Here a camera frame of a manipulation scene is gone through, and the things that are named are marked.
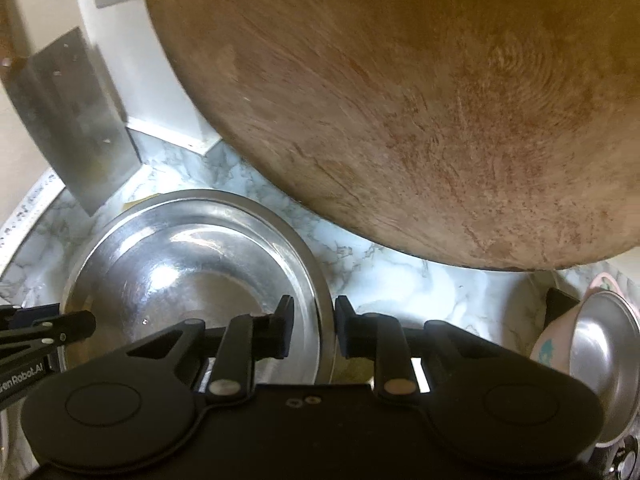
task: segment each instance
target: metal bowl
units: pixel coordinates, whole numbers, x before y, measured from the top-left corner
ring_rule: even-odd
[[[599,447],[628,433],[640,407],[640,328],[633,308],[602,290],[588,297],[577,316],[569,374],[600,398],[605,422]]]
[[[256,381],[328,382],[335,335],[313,254],[274,213],[213,190],[160,195],[111,222],[69,278],[62,310],[90,310],[95,334],[65,350],[73,367],[189,317],[226,326],[239,314],[295,302],[289,357],[256,365]]]

